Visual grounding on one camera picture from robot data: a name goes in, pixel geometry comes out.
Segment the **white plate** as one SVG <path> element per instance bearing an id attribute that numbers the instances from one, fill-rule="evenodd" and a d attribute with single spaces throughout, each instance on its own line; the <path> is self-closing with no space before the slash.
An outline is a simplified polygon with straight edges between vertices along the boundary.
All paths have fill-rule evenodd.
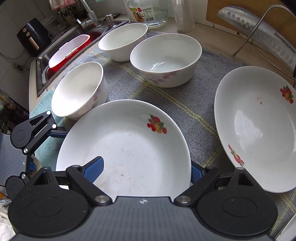
<path id="1" fill-rule="evenodd" d="M 256 66 L 230 71 L 217 88 L 214 117 L 234 166 L 268 192 L 295 188 L 295 89 L 284 78 Z"/>
<path id="2" fill-rule="evenodd" d="M 94 184 L 112 199 L 174 199 L 190 186 L 190 153 L 180 128 L 144 101 L 111 101 L 86 113 L 64 139 L 56 170 L 82 166 L 98 156 L 104 169 Z"/>

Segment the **steel kitchen faucet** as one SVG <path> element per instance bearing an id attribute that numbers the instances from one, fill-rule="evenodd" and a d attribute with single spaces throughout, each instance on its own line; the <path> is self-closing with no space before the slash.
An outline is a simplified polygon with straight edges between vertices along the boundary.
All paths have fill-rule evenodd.
<path id="1" fill-rule="evenodd" d="M 91 28 L 99 28 L 102 25 L 102 22 L 98 19 L 95 12 L 89 7 L 85 0 L 80 0 L 81 4 L 86 10 L 88 20 L 81 21 L 76 19 L 76 22 L 81 25 L 84 30 Z"/>

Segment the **white bowl floral near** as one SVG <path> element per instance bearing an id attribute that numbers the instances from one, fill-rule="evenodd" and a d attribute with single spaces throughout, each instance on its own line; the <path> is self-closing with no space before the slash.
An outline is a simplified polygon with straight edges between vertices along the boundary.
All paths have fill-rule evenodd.
<path id="1" fill-rule="evenodd" d="M 108 85 L 100 63 L 86 62 L 72 69 L 57 85 L 52 101 L 53 113 L 79 120 L 93 108 L 106 103 Z"/>

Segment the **white bowl floral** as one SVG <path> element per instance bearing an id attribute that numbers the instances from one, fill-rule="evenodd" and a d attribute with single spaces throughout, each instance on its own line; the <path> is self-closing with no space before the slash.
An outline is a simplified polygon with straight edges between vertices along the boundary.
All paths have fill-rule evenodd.
<path id="1" fill-rule="evenodd" d="M 108 85 L 100 63 L 86 62 L 72 69 L 57 85 L 52 101 L 53 113 L 79 120 L 93 108 L 106 103 Z"/>
<path id="2" fill-rule="evenodd" d="M 172 88 L 193 77 L 201 55 L 202 46 L 196 39 L 167 33 L 149 37 L 136 45 L 130 62 L 149 83 Z"/>

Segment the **stainless steel sink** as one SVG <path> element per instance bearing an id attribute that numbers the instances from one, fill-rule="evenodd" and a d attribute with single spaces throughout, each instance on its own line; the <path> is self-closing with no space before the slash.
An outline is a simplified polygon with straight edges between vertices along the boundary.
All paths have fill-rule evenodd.
<path id="1" fill-rule="evenodd" d="M 82 29 L 81 25 L 76 25 L 45 49 L 37 57 L 35 64 L 37 96 L 40 96 L 51 82 L 78 56 L 97 43 L 108 32 L 127 24 L 128 20 L 119 20 L 114 23 L 113 27 L 109 27 L 107 22 L 104 21 L 100 27 L 88 30 Z"/>

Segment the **red and white basin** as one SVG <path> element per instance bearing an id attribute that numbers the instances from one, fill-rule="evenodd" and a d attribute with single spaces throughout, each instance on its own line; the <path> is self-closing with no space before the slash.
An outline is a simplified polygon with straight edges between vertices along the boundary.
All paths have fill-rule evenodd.
<path id="1" fill-rule="evenodd" d="M 79 35 L 65 43 L 49 60 L 49 68 L 54 71 L 59 70 L 76 53 L 86 47 L 89 43 L 91 43 L 90 36 L 87 34 Z"/>

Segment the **black air fryer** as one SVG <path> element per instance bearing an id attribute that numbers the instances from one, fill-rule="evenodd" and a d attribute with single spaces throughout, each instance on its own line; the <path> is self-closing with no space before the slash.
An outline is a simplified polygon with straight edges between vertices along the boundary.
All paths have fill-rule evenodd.
<path id="1" fill-rule="evenodd" d="M 51 44 L 48 30 L 36 18 L 22 27 L 16 37 L 31 57 L 39 56 Z"/>

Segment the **white bowl plain left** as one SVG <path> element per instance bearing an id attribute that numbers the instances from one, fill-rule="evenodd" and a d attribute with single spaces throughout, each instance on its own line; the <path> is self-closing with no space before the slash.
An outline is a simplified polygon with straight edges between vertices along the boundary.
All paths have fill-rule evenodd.
<path id="1" fill-rule="evenodd" d="M 130 60 L 133 48 L 147 37 L 148 27 L 142 23 L 131 23 L 107 33 L 98 43 L 112 60 L 126 62 Z"/>

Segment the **white bowl floral far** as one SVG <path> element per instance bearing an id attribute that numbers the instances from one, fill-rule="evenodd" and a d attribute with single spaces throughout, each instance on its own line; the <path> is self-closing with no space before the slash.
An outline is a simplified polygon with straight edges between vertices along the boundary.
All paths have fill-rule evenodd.
<path id="1" fill-rule="evenodd" d="M 136 45 L 130 62 L 149 83 L 172 88 L 193 77 L 201 55 L 202 46 L 196 39 L 167 33 L 149 37 Z"/>

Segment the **steel santoku knife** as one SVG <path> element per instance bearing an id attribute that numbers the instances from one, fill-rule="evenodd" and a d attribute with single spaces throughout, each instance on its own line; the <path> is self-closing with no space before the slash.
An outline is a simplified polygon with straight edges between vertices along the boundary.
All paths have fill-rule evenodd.
<path id="1" fill-rule="evenodd" d="M 240 30 L 247 36 L 247 39 L 253 39 L 267 49 L 295 77 L 295 47 L 263 20 L 273 8 L 284 9 L 292 16 L 295 16 L 288 8 L 279 4 L 268 7 L 261 18 L 238 6 L 226 6 L 218 11 L 217 16 Z"/>

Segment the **glass jar with label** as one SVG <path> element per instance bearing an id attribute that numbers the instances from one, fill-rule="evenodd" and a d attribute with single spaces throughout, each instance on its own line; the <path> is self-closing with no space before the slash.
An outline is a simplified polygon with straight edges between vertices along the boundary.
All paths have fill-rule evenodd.
<path id="1" fill-rule="evenodd" d="M 148 28 L 164 25 L 168 19 L 168 1 L 165 0 L 134 0 L 127 2 L 135 20 Z"/>

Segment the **bamboo cutting board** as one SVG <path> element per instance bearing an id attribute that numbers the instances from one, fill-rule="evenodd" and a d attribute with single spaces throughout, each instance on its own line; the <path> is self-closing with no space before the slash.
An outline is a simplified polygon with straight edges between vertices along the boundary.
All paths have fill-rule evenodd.
<path id="1" fill-rule="evenodd" d="M 280 1 L 208 1 L 206 20 L 233 29 L 272 54 L 295 77 L 295 14 Z"/>

